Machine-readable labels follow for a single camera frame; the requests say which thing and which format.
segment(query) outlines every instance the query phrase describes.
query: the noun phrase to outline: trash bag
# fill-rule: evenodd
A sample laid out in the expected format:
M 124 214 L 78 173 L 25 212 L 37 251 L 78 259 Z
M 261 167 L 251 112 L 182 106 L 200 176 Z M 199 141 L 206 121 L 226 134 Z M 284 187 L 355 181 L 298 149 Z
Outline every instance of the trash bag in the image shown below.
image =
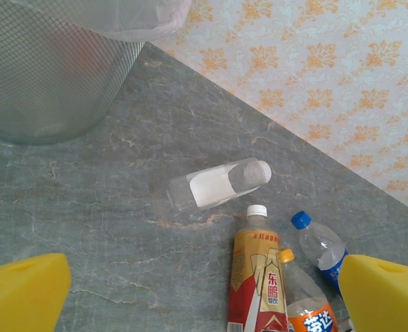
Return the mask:
M 123 42 L 150 42 L 185 22 L 192 0 L 9 0 Z

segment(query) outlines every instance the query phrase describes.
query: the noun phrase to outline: bottle label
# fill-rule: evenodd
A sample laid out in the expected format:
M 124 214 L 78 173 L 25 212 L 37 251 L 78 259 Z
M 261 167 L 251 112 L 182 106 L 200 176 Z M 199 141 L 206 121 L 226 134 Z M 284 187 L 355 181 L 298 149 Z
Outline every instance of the bottle label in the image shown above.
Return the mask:
M 240 231 L 234 240 L 227 331 L 287 330 L 279 236 L 269 230 Z
M 330 304 L 308 315 L 289 317 L 288 321 L 295 332 L 337 332 L 336 318 Z
M 344 249 L 344 255 L 342 256 L 341 260 L 336 263 L 336 265 L 332 268 L 329 268 L 328 270 L 322 270 L 322 273 L 324 273 L 325 278 L 327 278 L 334 287 L 336 287 L 337 291 L 340 292 L 340 285 L 337 282 L 337 278 L 340 275 L 341 271 L 341 266 L 342 262 L 344 261 L 345 256 L 347 256 L 349 252 L 347 249 Z

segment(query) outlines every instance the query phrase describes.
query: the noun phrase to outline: wall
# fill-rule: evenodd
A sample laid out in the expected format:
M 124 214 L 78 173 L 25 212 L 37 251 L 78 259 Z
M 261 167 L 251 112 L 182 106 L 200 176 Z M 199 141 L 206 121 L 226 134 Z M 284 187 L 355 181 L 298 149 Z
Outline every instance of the wall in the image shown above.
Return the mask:
M 155 45 L 408 205 L 408 0 L 195 0 Z

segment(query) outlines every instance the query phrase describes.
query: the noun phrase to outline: plastic bottle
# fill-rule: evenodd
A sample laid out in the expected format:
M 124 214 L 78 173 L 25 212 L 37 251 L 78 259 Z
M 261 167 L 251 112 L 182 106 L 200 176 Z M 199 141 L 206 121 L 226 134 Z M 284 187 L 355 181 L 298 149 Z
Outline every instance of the plastic bottle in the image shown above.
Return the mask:
M 289 331 L 337 332 L 335 314 L 322 290 L 295 263 L 293 251 L 279 255 L 284 274 Z
M 292 217 L 292 224 L 299 230 L 302 251 L 339 292 L 337 278 L 342 261 L 349 252 L 334 231 L 311 220 L 304 211 Z
M 279 235 L 263 205 L 248 207 L 247 225 L 234 240 L 227 331 L 287 332 Z
M 158 215 L 191 214 L 256 190 L 272 176 L 265 161 L 249 158 L 204 169 L 169 181 L 155 200 Z

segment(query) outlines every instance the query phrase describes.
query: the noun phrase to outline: gray marble surface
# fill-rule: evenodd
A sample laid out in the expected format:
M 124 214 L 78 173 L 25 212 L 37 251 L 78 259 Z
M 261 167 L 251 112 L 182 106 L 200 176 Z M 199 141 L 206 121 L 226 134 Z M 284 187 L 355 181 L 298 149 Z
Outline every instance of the gray marble surface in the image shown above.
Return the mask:
M 168 178 L 254 156 L 273 177 L 189 219 L 150 200 Z M 56 331 L 224 331 L 232 243 L 251 203 L 299 265 L 290 217 L 305 209 L 349 251 L 408 264 L 408 207 L 147 44 L 105 121 L 51 146 L 0 142 L 0 264 L 63 252 L 73 281 Z

